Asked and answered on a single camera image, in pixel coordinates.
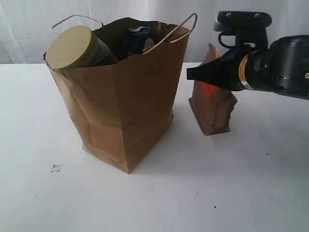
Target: wooden jar lid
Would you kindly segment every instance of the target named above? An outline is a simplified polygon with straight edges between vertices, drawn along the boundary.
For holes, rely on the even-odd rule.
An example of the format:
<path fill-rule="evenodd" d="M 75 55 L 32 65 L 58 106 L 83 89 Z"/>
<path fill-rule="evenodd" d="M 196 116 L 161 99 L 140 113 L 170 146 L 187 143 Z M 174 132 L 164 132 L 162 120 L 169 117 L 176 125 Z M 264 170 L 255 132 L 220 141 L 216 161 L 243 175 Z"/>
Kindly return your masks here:
<path fill-rule="evenodd" d="M 98 38 L 86 26 L 61 33 L 49 46 L 45 60 L 53 69 L 87 67 L 95 57 Z"/>

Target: white backdrop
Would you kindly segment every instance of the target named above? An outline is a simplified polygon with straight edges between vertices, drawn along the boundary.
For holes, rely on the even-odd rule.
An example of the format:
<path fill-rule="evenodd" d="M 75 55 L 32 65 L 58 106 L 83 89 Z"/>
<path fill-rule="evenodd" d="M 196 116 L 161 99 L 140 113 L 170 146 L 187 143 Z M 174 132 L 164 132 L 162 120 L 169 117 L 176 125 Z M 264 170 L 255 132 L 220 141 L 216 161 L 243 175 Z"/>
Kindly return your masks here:
<path fill-rule="evenodd" d="M 269 41 L 297 34 L 309 34 L 308 0 L 0 0 L 0 63 L 42 63 L 42 55 L 56 37 L 51 26 L 72 14 L 94 17 L 105 24 L 122 17 L 159 20 L 179 24 L 191 13 L 198 14 L 185 61 L 202 61 L 209 42 L 217 43 L 212 29 L 220 10 L 263 11 L 272 16 L 267 28 Z M 100 25 L 74 18 L 59 26 Z"/>

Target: white tabletop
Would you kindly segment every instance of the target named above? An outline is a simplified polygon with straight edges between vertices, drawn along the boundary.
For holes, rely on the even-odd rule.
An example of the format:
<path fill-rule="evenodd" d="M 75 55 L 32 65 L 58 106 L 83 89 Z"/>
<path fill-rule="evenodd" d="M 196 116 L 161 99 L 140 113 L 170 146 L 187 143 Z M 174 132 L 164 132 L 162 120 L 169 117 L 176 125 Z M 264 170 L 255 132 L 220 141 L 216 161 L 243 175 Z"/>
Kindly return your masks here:
<path fill-rule="evenodd" d="M 45 65 L 0 65 L 0 231 L 308 231 L 309 101 L 235 93 L 231 132 L 206 137 L 188 104 L 196 65 L 132 174 L 82 150 Z"/>

